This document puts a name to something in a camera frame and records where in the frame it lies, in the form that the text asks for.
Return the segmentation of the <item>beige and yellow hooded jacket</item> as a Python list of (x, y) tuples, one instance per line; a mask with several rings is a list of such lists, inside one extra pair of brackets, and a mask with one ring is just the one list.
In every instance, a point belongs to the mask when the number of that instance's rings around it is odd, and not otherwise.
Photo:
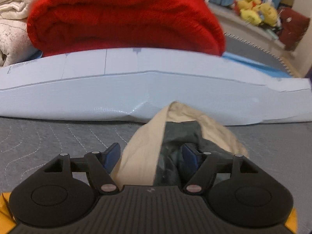
[[(192, 176), (183, 144), (219, 157), (205, 194), (183, 191)], [(121, 149), (111, 172), (118, 193), (91, 188), (84, 156), (60, 153), (3, 193), (1, 233), (297, 232), (290, 191), (248, 158), (230, 130), (185, 104), (163, 108)]]

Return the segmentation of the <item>grey quilted mattress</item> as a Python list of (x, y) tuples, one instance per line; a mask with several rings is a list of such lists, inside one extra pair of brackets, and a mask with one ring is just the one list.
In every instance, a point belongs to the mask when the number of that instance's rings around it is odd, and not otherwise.
[[(66, 121), (1, 115), (1, 191), (12, 191), (60, 153), (83, 157), (88, 152), (104, 151), (113, 143), (124, 149), (134, 133), (151, 119)], [(255, 164), (291, 191), (298, 212), (298, 231), (311, 233), (311, 121), (220, 124), (235, 135)]]

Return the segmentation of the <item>light blue folded sheet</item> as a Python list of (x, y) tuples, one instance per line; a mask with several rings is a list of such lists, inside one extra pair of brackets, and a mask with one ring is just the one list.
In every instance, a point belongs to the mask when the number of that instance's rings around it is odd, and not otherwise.
[(226, 126), (311, 121), (311, 83), (236, 55), (124, 48), (1, 68), (3, 117), (148, 121), (173, 101)]

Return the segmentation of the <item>red folded blanket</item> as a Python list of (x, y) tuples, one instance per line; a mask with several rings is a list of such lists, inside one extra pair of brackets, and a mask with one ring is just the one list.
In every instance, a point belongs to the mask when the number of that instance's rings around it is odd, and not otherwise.
[(131, 47), (225, 51), (223, 30), (204, 0), (38, 0), (27, 33), (45, 56)]

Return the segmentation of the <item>yellow plush toys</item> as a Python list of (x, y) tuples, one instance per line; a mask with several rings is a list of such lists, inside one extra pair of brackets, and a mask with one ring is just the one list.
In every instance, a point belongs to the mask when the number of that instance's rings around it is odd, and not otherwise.
[(254, 26), (277, 27), (280, 23), (272, 0), (234, 0), (232, 9), (243, 21)]

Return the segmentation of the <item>cream folded blanket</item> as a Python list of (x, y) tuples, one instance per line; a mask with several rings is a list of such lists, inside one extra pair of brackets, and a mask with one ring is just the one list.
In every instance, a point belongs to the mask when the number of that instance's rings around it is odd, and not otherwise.
[(1, 0), (1, 66), (27, 60), (38, 50), (27, 33), (27, 18), (37, 0)]

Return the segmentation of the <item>wooden bed frame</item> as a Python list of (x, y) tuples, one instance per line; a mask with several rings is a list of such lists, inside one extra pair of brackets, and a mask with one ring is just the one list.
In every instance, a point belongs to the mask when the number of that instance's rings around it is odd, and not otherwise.
[(303, 77), (289, 61), (292, 53), (271, 34), (242, 21), (231, 9), (213, 3), (209, 3), (209, 8), (223, 28), (227, 52), (264, 63), (293, 77)]

